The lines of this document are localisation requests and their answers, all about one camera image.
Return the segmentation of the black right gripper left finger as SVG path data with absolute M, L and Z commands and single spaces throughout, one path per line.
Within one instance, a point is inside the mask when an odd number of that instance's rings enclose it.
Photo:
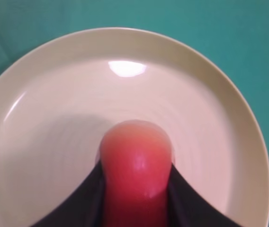
M 80 186 L 35 227 L 100 227 L 105 181 L 98 162 Z

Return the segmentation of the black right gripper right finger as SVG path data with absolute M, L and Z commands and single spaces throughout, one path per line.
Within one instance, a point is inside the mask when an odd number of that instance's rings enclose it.
M 168 226 L 230 227 L 231 220 L 203 199 L 172 166 L 168 184 Z

